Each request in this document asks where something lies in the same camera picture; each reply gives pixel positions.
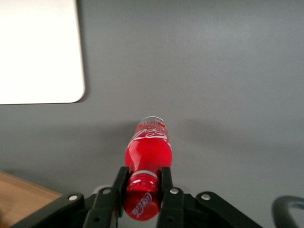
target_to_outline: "red plastic bottle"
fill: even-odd
[[[125,165],[130,169],[124,210],[133,219],[152,219],[161,207],[161,169],[172,164],[168,130],[163,120],[144,118],[127,146]]]

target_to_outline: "coca-cola logo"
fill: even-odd
[[[132,214],[136,215],[136,217],[139,218],[143,214],[144,208],[149,202],[152,202],[152,196],[150,193],[147,192],[141,199],[141,201],[134,207],[134,209],[132,210]]]
[[[142,129],[139,132],[137,132],[133,136],[131,141],[129,142],[128,147],[130,147],[132,142],[135,141],[135,140],[151,139],[151,138],[161,138],[161,139],[164,139],[164,141],[166,141],[169,144],[168,137],[164,133],[158,131],[155,128],[150,128],[150,129]]]

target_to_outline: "screw head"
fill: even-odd
[[[211,199],[211,196],[205,193],[205,194],[202,194],[201,198],[202,198],[203,200],[210,200],[210,199]]]
[[[106,194],[109,194],[111,192],[111,189],[105,189],[103,190],[103,194],[106,195]]]
[[[170,193],[175,195],[175,194],[179,193],[179,190],[176,188],[173,188],[173,189],[170,189]]]
[[[70,196],[70,197],[68,198],[68,200],[69,200],[69,201],[74,201],[74,200],[76,200],[77,198],[78,198],[77,195],[72,195],[72,196]]]

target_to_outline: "wooden surface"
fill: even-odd
[[[0,228],[8,228],[57,199],[59,193],[0,171]]]

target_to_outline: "black plastic part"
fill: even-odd
[[[69,200],[70,196],[77,196],[75,200]],[[84,207],[84,196],[77,192],[71,192],[61,196],[47,204],[40,210],[29,215],[25,219],[13,225],[11,228],[46,228],[63,227],[62,218]]]
[[[216,222],[215,227],[221,228],[261,228],[257,223],[237,210],[213,192],[202,192],[196,196],[199,206],[209,214],[209,219]]]
[[[83,228],[116,228],[123,214],[123,195],[129,179],[129,168],[121,167],[111,188],[103,188],[96,194]]]
[[[103,188],[96,195],[93,208],[89,210],[83,228],[115,228],[117,193],[113,188]]]
[[[166,190],[173,188],[172,176],[170,167],[163,167],[161,170],[161,189],[162,196],[164,196]]]
[[[198,206],[196,199],[190,194],[184,195],[184,228],[213,228],[217,227],[210,214]]]
[[[124,195],[127,188],[127,182],[130,178],[129,167],[121,167],[112,188],[118,192],[118,216],[123,215]]]
[[[272,205],[272,214],[277,228],[299,228],[292,218],[289,209],[304,210],[304,199],[296,196],[281,196]]]
[[[181,189],[171,188],[165,191],[162,207],[158,216],[157,228],[184,227],[184,193]]]

